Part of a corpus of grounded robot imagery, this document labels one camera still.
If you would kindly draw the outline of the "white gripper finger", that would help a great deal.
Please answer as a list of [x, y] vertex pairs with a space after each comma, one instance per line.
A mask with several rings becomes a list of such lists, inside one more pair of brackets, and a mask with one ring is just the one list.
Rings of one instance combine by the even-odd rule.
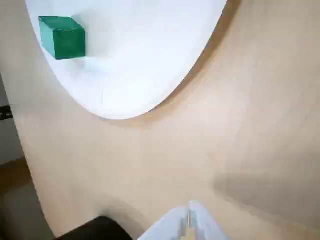
[[198, 201], [189, 202], [189, 227], [196, 240], [229, 240], [211, 213]]
[[186, 235], [189, 209], [179, 206], [171, 209], [154, 223], [139, 240], [180, 240]]

